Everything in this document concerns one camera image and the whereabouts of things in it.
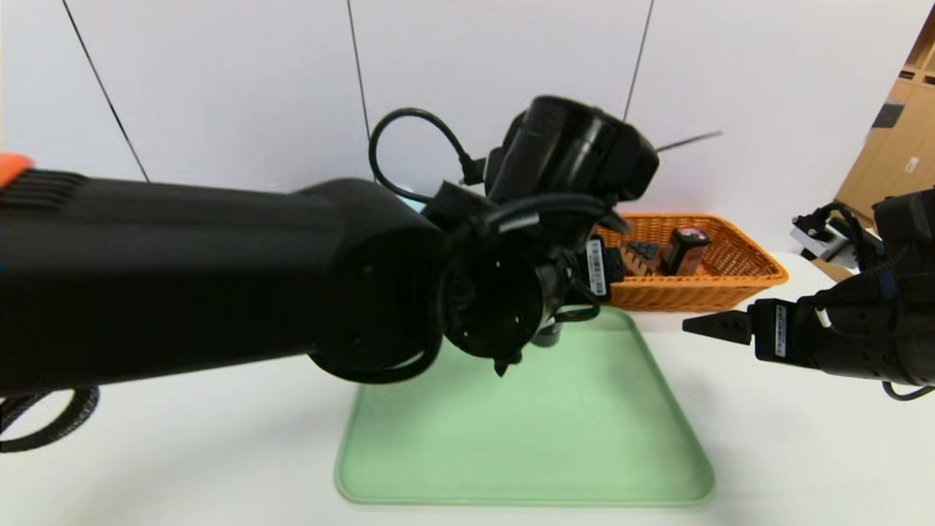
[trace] orange cap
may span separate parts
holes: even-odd
[[[33,160],[25,155],[0,153],[0,189],[6,188],[20,174],[32,167]]]

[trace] battery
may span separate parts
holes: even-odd
[[[711,238],[700,228],[673,228],[662,258],[662,270],[669,276],[693,275],[710,244]]]

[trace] wooden cabinet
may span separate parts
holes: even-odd
[[[67,3],[152,181],[370,176],[345,0]]]
[[[848,175],[838,200],[873,216],[872,205],[889,196],[935,185],[935,89],[907,87],[906,108],[888,133],[875,130]]]
[[[935,185],[935,7],[889,98],[905,103],[892,128],[874,128],[837,200],[865,219],[873,204]]]

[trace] table surface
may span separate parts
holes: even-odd
[[[794,255],[765,297],[832,282]],[[61,443],[0,458],[10,525],[379,523],[930,524],[935,399],[889,400],[875,382],[757,361],[751,348],[680,332],[683,314],[633,314],[714,466],[687,508],[366,506],[333,469],[356,386],[304,357],[106,386]],[[61,407],[44,403],[14,431]]]

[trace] basket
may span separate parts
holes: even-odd
[[[610,305],[629,311],[707,312],[732,309],[757,292],[785,283],[789,274],[732,223],[704,213],[626,213],[625,236],[606,228],[598,234],[608,247],[626,241],[666,246],[672,229],[701,228],[711,237],[693,276],[627,277],[611,287]]]

